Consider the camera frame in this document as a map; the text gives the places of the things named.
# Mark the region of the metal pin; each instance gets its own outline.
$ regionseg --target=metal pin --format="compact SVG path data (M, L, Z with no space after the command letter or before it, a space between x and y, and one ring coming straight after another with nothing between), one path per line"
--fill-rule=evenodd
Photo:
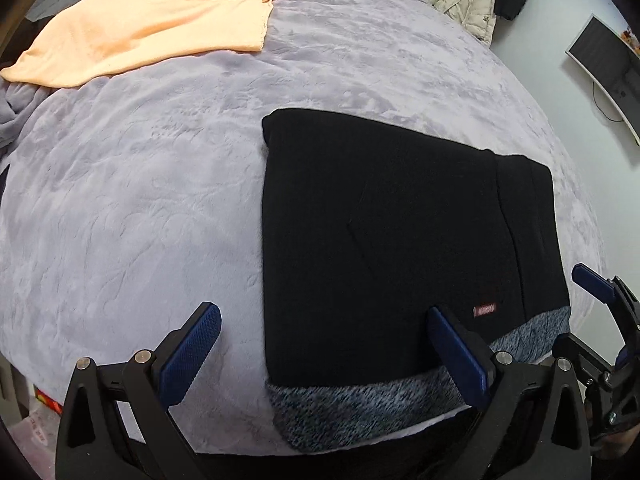
M560 368L563 372L568 372L569 370L571 370L571 361L569 361L569 359L561 357L558 359L558 361L556 361L556 364L558 365L558 368Z
M151 352L149 350L141 350L134 357L137 363L143 364L151 359Z
M76 361L76 368L78 370L85 370L89 367L90 364L91 359L89 359L88 357L81 357L78 359L78 361Z
M509 352L500 351L495 355L495 360L501 365L510 365L513 363L513 357Z

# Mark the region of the beige puffer jacket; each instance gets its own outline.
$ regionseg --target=beige puffer jacket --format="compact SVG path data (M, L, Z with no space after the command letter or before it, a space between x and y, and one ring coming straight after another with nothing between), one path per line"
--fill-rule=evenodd
M495 0L426 0L435 9L457 21L485 45L494 34Z

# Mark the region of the white wall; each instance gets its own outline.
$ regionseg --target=white wall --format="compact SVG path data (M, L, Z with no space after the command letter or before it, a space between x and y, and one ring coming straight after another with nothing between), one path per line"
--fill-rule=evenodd
M591 14L617 32L626 22L611 0L528 0L514 20L499 20L492 50L538 101L591 193L609 276L640 294L640 146L624 123L611 123L592 99L589 76L566 54ZM619 119L596 88L610 118ZM578 335L609 361L622 338L606 306L596 302Z

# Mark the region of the red label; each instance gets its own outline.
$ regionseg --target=red label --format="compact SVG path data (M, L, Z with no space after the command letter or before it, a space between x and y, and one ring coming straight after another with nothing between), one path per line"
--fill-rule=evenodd
M498 310L498 306L495 303L487 303L474 307L474 317L485 316L486 314L492 314Z

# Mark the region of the fleece blanket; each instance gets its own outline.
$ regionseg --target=fleece blanket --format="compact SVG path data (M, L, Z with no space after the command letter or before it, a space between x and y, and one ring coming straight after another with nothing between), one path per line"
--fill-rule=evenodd
M0 171L11 164L0 206L0 352L63 401L76 359L127 360L213 301L222 333L171 408L195 450L335 447L335 435L318 444L308 432L293 444L282 430L292 413L272 405L266 387L260 120L281 107L360 115L545 164L567 279L576 262L604 268L574 164L491 51L422 0L279 0L260 53L211 52L96 78L30 114L0 162ZM575 329L593 300L569 290ZM560 319L544 337L530 327L515 334L529 341L521 358L532 357L530 339L539 354L565 328ZM422 422L407 418L412 426L378 438L415 432L451 406L434 398Z

